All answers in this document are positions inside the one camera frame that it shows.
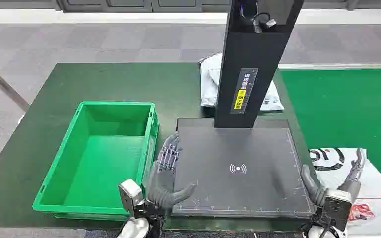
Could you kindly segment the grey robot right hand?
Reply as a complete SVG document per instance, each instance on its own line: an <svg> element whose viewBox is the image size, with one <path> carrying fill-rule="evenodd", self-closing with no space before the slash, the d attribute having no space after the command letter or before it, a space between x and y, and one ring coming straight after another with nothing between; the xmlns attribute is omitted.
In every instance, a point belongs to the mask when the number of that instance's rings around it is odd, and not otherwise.
<svg viewBox="0 0 381 238"><path fill-rule="evenodd" d="M317 186L310 174L308 165L302 165L301 179L308 192L310 201L318 206L333 204L334 206L348 206L355 202L361 189L360 177L363 172L366 154L363 148L356 150L357 159L354 160L352 168L344 182L337 189Z"/></svg>

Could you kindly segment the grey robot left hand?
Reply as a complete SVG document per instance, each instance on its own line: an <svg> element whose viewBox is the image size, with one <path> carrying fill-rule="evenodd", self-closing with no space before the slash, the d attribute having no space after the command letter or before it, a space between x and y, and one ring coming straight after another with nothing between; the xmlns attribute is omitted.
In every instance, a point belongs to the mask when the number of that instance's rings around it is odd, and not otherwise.
<svg viewBox="0 0 381 238"><path fill-rule="evenodd" d="M179 142L177 132L163 142L146 184L146 199L163 209L171 209L188 199L197 188L197 183L191 182L185 188L174 190L176 166L182 151Z"/></svg>

